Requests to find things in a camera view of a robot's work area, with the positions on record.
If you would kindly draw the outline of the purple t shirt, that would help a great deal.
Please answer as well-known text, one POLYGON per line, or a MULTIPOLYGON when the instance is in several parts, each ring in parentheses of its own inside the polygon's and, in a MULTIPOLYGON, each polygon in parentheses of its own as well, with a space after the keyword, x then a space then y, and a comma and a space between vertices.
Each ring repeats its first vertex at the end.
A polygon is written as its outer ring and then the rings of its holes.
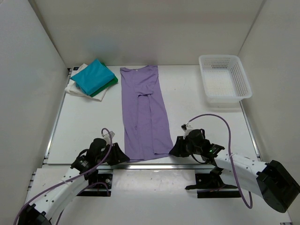
POLYGON ((163 158, 173 148, 157 66, 120 68, 125 154, 131 161, 163 158))

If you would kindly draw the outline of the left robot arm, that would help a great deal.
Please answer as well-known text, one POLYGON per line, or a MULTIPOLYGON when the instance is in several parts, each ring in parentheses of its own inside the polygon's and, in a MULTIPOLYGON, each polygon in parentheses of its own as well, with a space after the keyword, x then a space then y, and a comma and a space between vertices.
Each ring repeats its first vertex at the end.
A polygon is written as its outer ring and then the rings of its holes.
POLYGON ((100 178, 96 169, 99 163, 117 165, 129 161, 129 157, 117 143, 96 138, 88 149, 82 150, 62 178, 61 185, 54 185, 33 197, 23 206, 15 225, 51 225, 60 219, 67 205, 81 192, 102 187, 109 196, 109 185, 100 178))

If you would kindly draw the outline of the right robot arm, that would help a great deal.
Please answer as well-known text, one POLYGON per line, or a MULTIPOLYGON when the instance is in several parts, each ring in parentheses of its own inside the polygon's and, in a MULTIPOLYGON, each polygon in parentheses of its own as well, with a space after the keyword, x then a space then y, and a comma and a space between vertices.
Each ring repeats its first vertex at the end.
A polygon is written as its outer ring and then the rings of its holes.
POLYGON ((241 188, 261 197, 272 209, 284 213, 300 193, 300 186, 284 166, 229 153, 225 147, 205 138, 203 129, 187 129, 178 136, 169 152, 175 157, 201 156, 203 163, 214 168, 196 176, 196 184, 186 187, 198 192, 220 188, 241 188))

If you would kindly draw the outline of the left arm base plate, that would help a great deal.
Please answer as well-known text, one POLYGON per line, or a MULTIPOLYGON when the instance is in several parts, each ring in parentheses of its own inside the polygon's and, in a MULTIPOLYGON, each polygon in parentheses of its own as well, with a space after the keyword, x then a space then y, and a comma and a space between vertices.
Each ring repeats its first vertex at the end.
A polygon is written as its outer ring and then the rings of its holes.
POLYGON ((110 197, 113 184, 113 170, 98 170, 89 177, 89 185, 78 196, 110 197))

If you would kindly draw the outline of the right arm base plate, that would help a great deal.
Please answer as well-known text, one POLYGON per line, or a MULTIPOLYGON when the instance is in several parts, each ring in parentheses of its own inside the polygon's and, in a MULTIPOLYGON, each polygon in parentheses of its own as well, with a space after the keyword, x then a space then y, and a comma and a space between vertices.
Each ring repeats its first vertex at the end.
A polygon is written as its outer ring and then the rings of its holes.
POLYGON ((235 185, 225 184, 220 175, 222 169, 195 170, 195 184, 188 185, 185 190, 196 190, 197 198, 241 198, 235 185))

